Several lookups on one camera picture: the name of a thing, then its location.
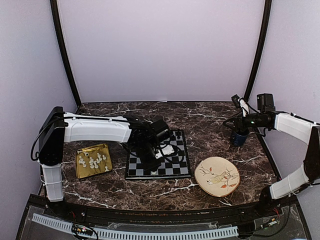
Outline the black grey chessboard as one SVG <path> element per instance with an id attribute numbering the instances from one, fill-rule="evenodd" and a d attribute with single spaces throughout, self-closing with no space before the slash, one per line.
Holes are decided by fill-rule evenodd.
<path id="1" fill-rule="evenodd" d="M 190 178 L 192 173 L 184 131 L 182 129 L 174 129 L 171 138 L 162 141 L 160 145 L 172 145 L 174 153 L 159 159 L 161 165 L 156 170 L 156 175 L 151 175 L 150 170 L 144 170 L 140 159 L 136 156 L 135 152 L 132 152 L 127 154 L 125 179 L 154 180 Z"/>

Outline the gold square tray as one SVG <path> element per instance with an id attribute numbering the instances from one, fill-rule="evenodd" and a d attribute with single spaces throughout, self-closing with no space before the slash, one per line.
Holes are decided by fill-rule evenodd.
<path id="1" fill-rule="evenodd" d="M 113 169 L 109 146 L 105 143 L 78 149 L 75 171 L 78 179 L 110 172 Z"/>

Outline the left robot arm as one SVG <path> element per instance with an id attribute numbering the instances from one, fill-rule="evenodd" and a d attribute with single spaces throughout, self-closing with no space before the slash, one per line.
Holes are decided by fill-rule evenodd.
<path id="1" fill-rule="evenodd" d="M 65 112 L 63 107 L 52 109 L 39 130 L 30 151 L 32 161 L 39 162 L 47 199 L 51 210 L 60 218 L 71 213 L 65 203 L 62 183 L 64 144 L 78 141 L 107 141 L 123 144 L 128 152 L 135 152 L 146 170 L 156 171 L 160 159 L 175 149 L 164 141 L 172 132 L 160 119 L 149 123 L 136 117 L 102 117 Z"/>

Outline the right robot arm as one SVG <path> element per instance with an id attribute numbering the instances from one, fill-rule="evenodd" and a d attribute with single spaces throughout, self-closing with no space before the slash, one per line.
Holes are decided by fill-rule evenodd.
<path id="1" fill-rule="evenodd" d="M 223 125 L 231 130 L 230 141 L 234 146 L 242 146 L 250 130 L 263 129 L 285 134 L 305 148 L 301 165 L 261 193 L 255 213 L 266 217 L 274 210 L 274 201 L 320 183 L 320 124 L 295 113 L 276 110 L 271 93 L 257 95 L 257 109 L 238 95 L 232 96 L 231 100 L 239 112 L 225 120 Z"/>

